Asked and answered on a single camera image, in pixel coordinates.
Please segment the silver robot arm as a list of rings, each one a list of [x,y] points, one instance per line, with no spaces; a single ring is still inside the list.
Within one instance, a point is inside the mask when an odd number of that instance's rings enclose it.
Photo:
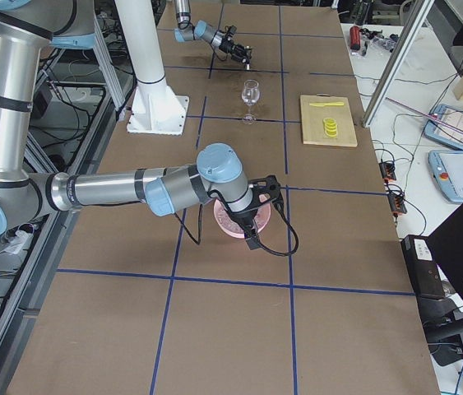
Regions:
[[[224,55],[222,61],[230,58],[240,63],[246,70],[250,69],[252,47],[234,41],[234,35],[237,32],[236,26],[226,26],[224,30],[219,30],[203,20],[194,24],[188,0],[175,0],[174,8],[177,22],[174,37],[179,43],[195,40],[204,41],[215,53],[220,52]]]
[[[157,216],[218,199],[245,233],[262,202],[234,150],[203,149],[192,165],[119,174],[28,174],[25,144],[42,48],[91,49],[91,1],[0,1],[0,234],[39,216],[144,202]]]

